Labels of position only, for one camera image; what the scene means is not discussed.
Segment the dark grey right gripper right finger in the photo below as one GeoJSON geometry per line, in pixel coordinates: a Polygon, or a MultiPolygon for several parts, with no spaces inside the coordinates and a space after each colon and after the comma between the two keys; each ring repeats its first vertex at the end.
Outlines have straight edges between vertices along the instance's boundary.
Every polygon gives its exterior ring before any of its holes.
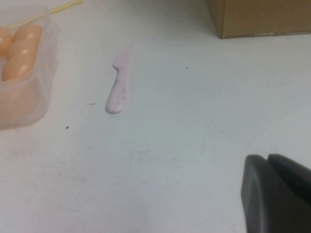
{"type": "Polygon", "coordinates": [[[268,206],[311,207],[311,170],[280,154],[268,156],[268,206]]]}

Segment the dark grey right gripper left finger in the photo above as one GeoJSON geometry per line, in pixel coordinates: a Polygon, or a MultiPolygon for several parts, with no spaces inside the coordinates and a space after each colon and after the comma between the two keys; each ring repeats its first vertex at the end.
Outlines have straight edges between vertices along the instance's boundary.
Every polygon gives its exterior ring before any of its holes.
{"type": "Polygon", "coordinates": [[[249,233],[309,233],[311,208],[268,206],[268,158],[248,155],[244,163],[241,199],[249,233]]]}

